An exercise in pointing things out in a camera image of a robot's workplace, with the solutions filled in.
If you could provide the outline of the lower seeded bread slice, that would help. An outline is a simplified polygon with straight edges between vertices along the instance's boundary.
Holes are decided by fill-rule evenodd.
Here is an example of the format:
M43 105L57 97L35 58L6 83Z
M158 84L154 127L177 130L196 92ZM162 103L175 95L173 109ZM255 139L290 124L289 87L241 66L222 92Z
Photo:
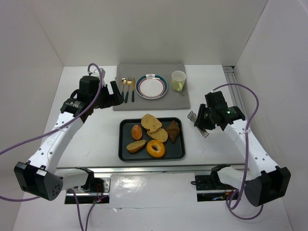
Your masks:
M147 131L147 134L153 140L157 140L162 143L165 143L168 140L168 133L163 128L159 128L158 130L154 132Z

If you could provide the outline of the upper seeded bread slice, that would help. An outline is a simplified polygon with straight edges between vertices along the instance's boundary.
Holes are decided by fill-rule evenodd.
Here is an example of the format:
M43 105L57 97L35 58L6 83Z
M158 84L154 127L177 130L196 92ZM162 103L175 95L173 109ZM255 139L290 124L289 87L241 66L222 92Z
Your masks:
M146 114L142 119L141 119L141 125L144 129L147 131L155 132L159 128L162 127L162 123L153 115L151 114Z

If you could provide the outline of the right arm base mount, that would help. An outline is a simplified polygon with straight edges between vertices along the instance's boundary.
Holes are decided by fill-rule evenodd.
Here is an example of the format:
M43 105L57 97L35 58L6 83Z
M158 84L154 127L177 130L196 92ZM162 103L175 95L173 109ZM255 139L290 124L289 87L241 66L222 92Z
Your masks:
M218 171L230 167L222 164L211 169L211 172L205 175L195 175L195 180L191 185L196 187L198 202L225 201L227 197L234 193L235 188L223 184L218 178Z

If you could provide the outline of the brown chocolate croissant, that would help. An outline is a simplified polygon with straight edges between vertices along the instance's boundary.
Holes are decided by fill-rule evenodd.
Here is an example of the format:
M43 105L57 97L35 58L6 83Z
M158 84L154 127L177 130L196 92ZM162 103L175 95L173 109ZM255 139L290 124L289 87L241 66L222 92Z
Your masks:
M180 133L180 128L178 123L175 120L173 120L166 128L166 132L168 133L168 136L171 139L171 141L175 142Z

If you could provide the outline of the aluminium side rail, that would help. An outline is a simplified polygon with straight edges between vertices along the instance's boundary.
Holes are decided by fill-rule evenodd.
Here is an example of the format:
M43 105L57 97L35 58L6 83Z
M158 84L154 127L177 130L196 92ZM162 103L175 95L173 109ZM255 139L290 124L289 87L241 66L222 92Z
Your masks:
M227 83L235 84L237 83L235 74L234 74L234 67L233 66L223 66L224 75L226 78ZM238 106L240 110L243 112L245 117L247 117L247 113L244 107L244 102L241 96L241 88L238 85L229 85L229 91L231 93L231 99L234 105Z

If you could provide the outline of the small seeded bread slice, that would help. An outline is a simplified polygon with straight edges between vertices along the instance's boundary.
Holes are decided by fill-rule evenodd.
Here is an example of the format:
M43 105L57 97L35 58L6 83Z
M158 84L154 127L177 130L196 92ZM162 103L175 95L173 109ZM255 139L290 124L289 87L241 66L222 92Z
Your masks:
M146 144L146 140L138 140L133 143L130 143L126 146L126 149L130 153L136 153L138 150L140 150L144 145Z

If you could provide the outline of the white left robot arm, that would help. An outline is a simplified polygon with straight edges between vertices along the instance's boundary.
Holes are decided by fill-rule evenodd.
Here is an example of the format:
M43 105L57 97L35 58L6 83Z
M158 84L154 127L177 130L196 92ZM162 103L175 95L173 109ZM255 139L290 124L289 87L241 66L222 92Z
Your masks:
M123 98L116 81L107 86L99 85L99 78L83 76L79 89L71 94L61 107L53 134L49 135L40 148L25 162L18 162L14 173L21 190L46 200L54 200L62 190L81 187L89 191L95 185L94 172L85 167L57 171L62 154L75 133L96 108L120 105Z

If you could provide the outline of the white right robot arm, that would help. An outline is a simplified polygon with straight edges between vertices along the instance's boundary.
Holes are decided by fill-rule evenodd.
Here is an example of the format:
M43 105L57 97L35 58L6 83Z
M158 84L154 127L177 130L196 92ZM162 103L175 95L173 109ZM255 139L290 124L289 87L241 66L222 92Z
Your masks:
M291 173L267 154L249 128L248 121L237 106L229 107L221 91L205 95L194 126L206 130L220 127L234 142L245 158L248 171L241 172L230 165L219 165L211 170L215 183L243 189L251 205L258 207L285 195Z

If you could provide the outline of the orange round bun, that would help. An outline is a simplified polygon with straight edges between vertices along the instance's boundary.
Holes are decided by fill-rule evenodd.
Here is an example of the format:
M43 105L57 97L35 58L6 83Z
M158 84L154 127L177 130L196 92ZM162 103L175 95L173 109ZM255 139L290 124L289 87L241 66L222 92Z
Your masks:
M134 140L140 140L142 138L142 129L139 125L134 125L131 130L131 135Z

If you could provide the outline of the light green mug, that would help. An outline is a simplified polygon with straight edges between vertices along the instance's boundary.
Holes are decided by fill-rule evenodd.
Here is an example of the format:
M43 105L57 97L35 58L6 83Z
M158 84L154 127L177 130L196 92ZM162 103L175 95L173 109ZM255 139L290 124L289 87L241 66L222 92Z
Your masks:
M186 81L186 74L182 71L175 71L171 75L172 89L177 92L182 92Z

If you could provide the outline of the orange glazed donut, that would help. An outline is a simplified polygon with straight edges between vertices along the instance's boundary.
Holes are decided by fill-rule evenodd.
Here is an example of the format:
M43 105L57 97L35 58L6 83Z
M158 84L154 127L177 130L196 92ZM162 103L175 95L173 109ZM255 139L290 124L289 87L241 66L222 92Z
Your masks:
M151 140L146 146L147 153L153 158L161 158L165 155L166 149L162 142Z

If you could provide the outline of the grey place mat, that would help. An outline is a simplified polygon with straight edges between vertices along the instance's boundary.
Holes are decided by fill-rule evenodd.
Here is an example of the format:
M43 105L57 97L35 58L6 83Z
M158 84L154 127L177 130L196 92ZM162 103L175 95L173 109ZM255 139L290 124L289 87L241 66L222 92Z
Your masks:
M114 111L185 110L191 107L187 86L182 91L172 88L172 74L185 71L179 64L119 64L116 83L124 95L129 89L128 100Z

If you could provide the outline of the white plate teal rim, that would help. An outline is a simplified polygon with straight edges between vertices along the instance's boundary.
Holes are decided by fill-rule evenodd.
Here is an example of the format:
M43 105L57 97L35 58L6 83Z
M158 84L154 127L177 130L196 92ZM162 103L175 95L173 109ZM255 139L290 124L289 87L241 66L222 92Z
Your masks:
M168 90L167 81L160 75L146 74L136 82L135 91L147 100L156 100L163 97Z

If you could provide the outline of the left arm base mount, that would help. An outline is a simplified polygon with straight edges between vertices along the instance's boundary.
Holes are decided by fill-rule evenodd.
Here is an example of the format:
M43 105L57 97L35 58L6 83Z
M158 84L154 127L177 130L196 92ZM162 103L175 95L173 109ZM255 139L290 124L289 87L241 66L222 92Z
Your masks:
M110 177L96 176L85 167L61 170L66 204L107 204L109 203Z

